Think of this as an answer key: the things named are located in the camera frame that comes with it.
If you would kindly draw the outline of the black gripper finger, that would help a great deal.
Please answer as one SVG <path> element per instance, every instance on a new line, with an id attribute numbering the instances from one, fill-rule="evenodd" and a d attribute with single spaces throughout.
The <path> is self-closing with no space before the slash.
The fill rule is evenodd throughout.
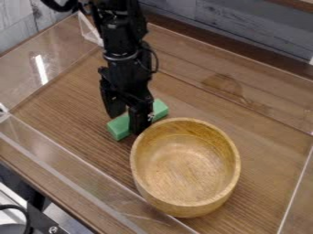
<path id="1" fill-rule="evenodd" d="M 125 112 L 125 103 L 120 96 L 120 91 L 116 90 L 109 83 L 100 82 L 100 94 L 106 115 L 113 119 Z"/>
<path id="2" fill-rule="evenodd" d="M 138 135 L 150 125 L 153 118 L 152 104 L 132 106 L 128 109 L 129 132 Z"/>

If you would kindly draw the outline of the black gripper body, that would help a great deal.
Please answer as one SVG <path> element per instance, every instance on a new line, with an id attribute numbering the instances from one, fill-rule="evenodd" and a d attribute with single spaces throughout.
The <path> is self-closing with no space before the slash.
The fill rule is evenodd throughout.
<path id="1" fill-rule="evenodd" d="M 97 70 L 100 82 L 109 83 L 120 91 L 125 107 L 152 100 L 148 83 L 155 70 L 150 66 L 150 50 L 140 49 L 129 58 L 109 58 L 106 66 Z"/>

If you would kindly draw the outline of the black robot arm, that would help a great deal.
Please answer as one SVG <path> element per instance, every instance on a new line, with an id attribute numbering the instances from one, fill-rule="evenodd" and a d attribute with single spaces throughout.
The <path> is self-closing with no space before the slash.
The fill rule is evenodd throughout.
<path id="1" fill-rule="evenodd" d="M 144 40 L 148 24 L 137 0 L 39 0 L 56 12 L 78 10 L 92 17 L 102 42 L 106 62 L 97 69 L 100 93 L 109 117 L 129 116 L 128 129 L 141 133 L 150 125 L 153 98 L 149 93 L 152 74 L 159 60 Z"/>

